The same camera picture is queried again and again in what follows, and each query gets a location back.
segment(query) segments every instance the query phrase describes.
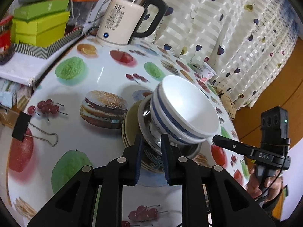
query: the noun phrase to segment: black binder clip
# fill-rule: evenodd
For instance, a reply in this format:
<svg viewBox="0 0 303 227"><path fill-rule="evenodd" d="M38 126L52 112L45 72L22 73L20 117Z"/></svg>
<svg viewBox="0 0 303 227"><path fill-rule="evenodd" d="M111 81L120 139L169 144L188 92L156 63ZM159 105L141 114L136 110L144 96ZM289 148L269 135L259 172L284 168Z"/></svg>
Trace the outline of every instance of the black binder clip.
<svg viewBox="0 0 303 227"><path fill-rule="evenodd" d="M24 113L24 112L20 112L19 117L17 118L16 121L16 125L14 127L13 130L13 134L12 137L19 140L20 142L23 142L23 139L25 136L29 136L32 138L36 138L45 142L48 142L52 147L56 146L58 143L58 135L56 133L47 133L41 129L39 129L37 126L33 125L31 122L31 116ZM28 125L33 126L34 128L36 128L37 130L41 131L42 133L46 134L46 135L54 135L56 137L56 142L54 144L52 144L50 141L48 141L47 139L41 138L41 137L37 137L34 135L28 135L26 134L26 130L28 128Z"/></svg>

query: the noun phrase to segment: electric kettle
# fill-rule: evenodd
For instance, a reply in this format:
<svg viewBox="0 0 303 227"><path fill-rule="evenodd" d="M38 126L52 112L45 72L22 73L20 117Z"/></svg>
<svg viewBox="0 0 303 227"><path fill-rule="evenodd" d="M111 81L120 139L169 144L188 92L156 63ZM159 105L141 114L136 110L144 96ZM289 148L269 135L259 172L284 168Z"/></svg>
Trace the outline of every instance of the electric kettle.
<svg viewBox="0 0 303 227"><path fill-rule="evenodd" d="M158 8L157 15L145 32L137 32L151 4ZM111 44L127 45L133 37L148 37L156 30L167 8L162 0L111 0L97 38Z"/></svg>

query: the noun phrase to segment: green box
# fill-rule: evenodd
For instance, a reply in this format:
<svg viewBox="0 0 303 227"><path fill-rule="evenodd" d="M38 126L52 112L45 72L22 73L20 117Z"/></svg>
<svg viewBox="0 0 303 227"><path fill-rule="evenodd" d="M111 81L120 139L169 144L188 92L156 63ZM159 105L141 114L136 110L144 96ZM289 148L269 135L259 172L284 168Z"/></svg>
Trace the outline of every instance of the green box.
<svg viewBox="0 0 303 227"><path fill-rule="evenodd" d="M30 22L13 19L13 43L47 47L64 36L70 12L48 15Z"/></svg>
<svg viewBox="0 0 303 227"><path fill-rule="evenodd" d="M52 13L63 12L66 10L69 0L48 0L33 3L27 6L16 8L14 18L20 20L33 20Z"/></svg>

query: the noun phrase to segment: paper cup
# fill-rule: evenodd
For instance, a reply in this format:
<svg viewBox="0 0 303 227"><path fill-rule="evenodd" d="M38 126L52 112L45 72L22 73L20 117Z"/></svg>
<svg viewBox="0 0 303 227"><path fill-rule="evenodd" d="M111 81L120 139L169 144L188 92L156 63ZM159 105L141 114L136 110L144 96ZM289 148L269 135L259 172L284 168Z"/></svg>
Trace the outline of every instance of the paper cup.
<svg viewBox="0 0 303 227"><path fill-rule="evenodd" d="M197 74L201 78L207 78L207 80L210 80L212 77L217 75L214 69L212 69L206 62L204 62L204 65L200 67Z"/></svg>

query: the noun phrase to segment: curtain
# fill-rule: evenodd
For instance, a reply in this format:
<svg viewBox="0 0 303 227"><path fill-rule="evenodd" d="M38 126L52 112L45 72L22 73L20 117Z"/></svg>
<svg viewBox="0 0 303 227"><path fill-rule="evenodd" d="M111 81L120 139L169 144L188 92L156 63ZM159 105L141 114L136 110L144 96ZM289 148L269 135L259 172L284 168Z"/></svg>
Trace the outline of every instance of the curtain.
<svg viewBox="0 0 303 227"><path fill-rule="evenodd" d="M275 79L296 44L296 14L287 0L164 0L169 9L148 38L185 59L192 69L207 62L211 82L236 109L252 105ZM145 31L157 9L149 6Z"/></svg>

